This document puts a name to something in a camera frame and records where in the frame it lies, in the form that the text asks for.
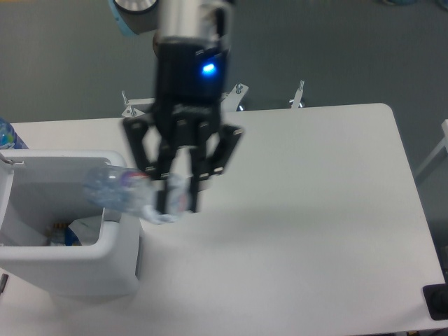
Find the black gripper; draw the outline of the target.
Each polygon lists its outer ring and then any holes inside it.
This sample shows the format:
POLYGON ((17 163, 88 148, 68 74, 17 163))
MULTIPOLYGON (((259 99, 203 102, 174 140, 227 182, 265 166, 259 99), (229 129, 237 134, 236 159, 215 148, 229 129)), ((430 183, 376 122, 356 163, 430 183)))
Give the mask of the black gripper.
POLYGON ((213 175, 224 173, 244 129, 221 125, 221 97, 229 51, 222 44, 205 48, 195 39, 169 38, 159 44, 153 116, 125 118, 122 126, 136 168, 155 184, 155 208, 168 213, 169 178, 176 151, 189 150, 189 211, 198 212, 199 193, 213 175), (207 141, 218 144, 207 155, 207 141))

